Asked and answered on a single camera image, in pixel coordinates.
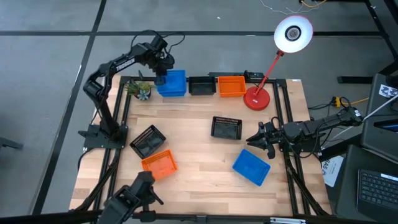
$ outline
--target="blue basket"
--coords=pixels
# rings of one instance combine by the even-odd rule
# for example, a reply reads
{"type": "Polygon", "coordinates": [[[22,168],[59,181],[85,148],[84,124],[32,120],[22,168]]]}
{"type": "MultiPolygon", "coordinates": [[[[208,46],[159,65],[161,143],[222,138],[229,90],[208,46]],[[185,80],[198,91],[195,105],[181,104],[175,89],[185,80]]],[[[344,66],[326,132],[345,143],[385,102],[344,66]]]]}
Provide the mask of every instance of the blue basket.
{"type": "Polygon", "coordinates": [[[232,168],[257,186],[261,186],[271,166],[243,149],[232,168]]]}
{"type": "Polygon", "coordinates": [[[169,70],[163,77],[164,85],[156,86],[157,91],[162,96],[184,96],[187,91],[187,79],[185,70],[169,70]]]}

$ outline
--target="table leg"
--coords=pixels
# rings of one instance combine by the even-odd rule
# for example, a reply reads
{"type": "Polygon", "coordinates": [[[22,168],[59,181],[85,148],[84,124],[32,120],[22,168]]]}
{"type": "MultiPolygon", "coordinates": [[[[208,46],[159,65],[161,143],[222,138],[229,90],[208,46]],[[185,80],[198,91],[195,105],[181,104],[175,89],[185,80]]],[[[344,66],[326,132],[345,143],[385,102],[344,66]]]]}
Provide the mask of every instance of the table leg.
{"type": "Polygon", "coordinates": [[[395,59],[394,62],[389,64],[386,68],[383,68],[379,73],[382,75],[391,75],[398,70],[398,60],[395,59]]]}
{"type": "Polygon", "coordinates": [[[0,146],[1,147],[11,147],[11,148],[14,148],[14,149],[22,149],[22,147],[24,145],[19,144],[19,143],[14,142],[14,141],[11,141],[11,140],[6,139],[6,138],[0,138],[0,146]]]}

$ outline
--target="orange basket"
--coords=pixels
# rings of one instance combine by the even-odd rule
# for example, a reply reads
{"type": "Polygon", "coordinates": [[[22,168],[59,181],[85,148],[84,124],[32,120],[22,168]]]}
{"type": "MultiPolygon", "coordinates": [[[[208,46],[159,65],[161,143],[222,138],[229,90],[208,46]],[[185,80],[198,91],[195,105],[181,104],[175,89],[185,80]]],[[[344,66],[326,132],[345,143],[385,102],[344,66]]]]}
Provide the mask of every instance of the orange basket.
{"type": "Polygon", "coordinates": [[[170,149],[143,159],[141,164],[145,171],[152,171],[155,180],[167,177],[177,171],[177,165],[170,149]]]}
{"type": "Polygon", "coordinates": [[[218,91],[221,97],[243,96],[246,93],[244,77],[218,77],[218,91]]]}

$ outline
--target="red lamp base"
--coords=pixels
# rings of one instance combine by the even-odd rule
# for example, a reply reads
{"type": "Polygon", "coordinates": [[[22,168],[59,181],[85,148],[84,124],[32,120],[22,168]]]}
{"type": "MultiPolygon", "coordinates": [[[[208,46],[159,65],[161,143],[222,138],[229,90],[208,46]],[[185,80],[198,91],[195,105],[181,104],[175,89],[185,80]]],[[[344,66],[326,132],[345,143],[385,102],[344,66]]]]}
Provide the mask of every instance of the red lamp base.
{"type": "Polygon", "coordinates": [[[263,110],[269,104],[269,94],[267,90],[261,88],[259,93],[255,95],[257,89],[258,87],[255,86],[248,88],[243,96],[243,101],[252,110],[263,110]]]}

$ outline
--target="gray carpet floor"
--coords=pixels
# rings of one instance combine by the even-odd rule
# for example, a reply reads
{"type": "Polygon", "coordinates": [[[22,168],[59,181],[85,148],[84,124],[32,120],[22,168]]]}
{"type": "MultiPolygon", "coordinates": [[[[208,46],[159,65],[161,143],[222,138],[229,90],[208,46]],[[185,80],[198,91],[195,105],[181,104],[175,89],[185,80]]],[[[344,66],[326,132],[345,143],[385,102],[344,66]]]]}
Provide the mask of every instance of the gray carpet floor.
{"type": "MultiPolygon", "coordinates": [[[[293,11],[300,7],[297,1],[263,2],[284,12],[288,12],[285,7],[293,11]]],[[[397,24],[383,2],[372,3],[398,49],[397,24]]],[[[0,30],[90,31],[99,6],[100,0],[0,0],[0,30]]],[[[326,2],[303,15],[311,20],[315,31],[377,30],[364,4],[326,2]]],[[[106,4],[99,31],[273,31],[285,17],[258,0],[114,0],[106,4]]],[[[83,80],[99,64],[126,53],[131,39],[96,37],[83,80]]],[[[136,42],[148,40],[150,37],[138,37],[136,42]]],[[[178,40],[179,37],[168,39],[170,43],[178,40]]],[[[21,150],[0,150],[0,217],[30,211],[87,41],[87,36],[0,36],[0,136],[24,144],[21,150]]],[[[187,36],[173,48],[173,56],[175,68],[185,69],[189,76],[202,76],[208,72],[265,72],[276,50],[273,37],[187,36]]],[[[301,79],[309,106],[327,102],[332,96],[355,101],[368,97],[370,86],[340,85],[336,77],[371,76],[391,62],[385,41],[378,37],[314,37],[301,52],[285,55],[271,78],[301,79]]],[[[149,69],[139,65],[123,74],[137,75],[138,69],[153,76],[149,69]]],[[[77,131],[87,128],[93,109],[93,103],[80,91],[45,213],[68,209],[83,145],[77,131]]],[[[358,105],[358,109],[365,112],[366,103],[358,105]]],[[[310,114],[321,118],[327,110],[310,114]]],[[[343,138],[359,131],[356,128],[343,138]]]]}

